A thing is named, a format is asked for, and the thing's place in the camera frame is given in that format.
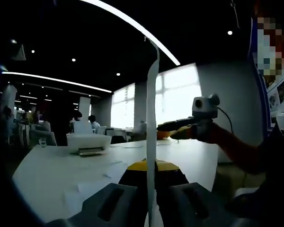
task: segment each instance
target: table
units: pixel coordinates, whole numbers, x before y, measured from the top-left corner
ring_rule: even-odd
[[[68,218],[63,203],[65,191],[81,182],[99,181],[108,166],[121,160],[128,165],[146,157],[146,141],[114,144],[106,155],[80,157],[68,147],[39,145],[22,160],[13,180],[24,200],[44,222]],[[180,167],[188,181],[198,182],[206,189],[213,187],[218,146],[197,140],[162,140],[157,142],[157,159]]]

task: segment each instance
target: cup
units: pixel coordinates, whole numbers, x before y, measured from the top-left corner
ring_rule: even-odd
[[[40,138],[39,144],[41,145],[42,148],[45,148],[46,147],[46,138]]]

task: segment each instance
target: black ceiling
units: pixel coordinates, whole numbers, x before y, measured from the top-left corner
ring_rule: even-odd
[[[240,29],[230,0],[163,1],[103,0],[132,17],[157,37],[180,61],[204,64],[246,58],[250,15],[237,2]],[[4,5],[7,42],[23,44],[26,61],[4,61],[9,71],[29,73],[117,90],[144,81],[156,52],[144,35],[117,16],[79,0],[18,0]],[[160,53],[160,71],[176,67]],[[86,94],[108,93],[23,76],[5,80],[72,89]]]

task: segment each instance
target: desk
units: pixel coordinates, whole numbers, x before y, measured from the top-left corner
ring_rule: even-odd
[[[157,142],[157,159],[180,167],[188,181],[198,182],[211,190],[215,178],[218,147],[197,140],[163,140]],[[23,159],[13,180],[24,200],[44,222],[67,218],[63,193],[76,184],[103,180],[105,170],[121,160],[128,165],[146,157],[146,141],[114,144],[108,153],[95,157],[79,157],[68,147],[34,147]]]

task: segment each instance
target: hand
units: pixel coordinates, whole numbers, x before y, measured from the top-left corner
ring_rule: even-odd
[[[218,142],[218,135],[221,133],[222,128],[215,124],[208,124],[208,132],[200,137],[197,135],[197,125],[189,125],[184,126],[178,129],[175,133],[173,133],[170,137],[175,140],[187,140],[187,139],[196,139],[201,142],[215,144]]]

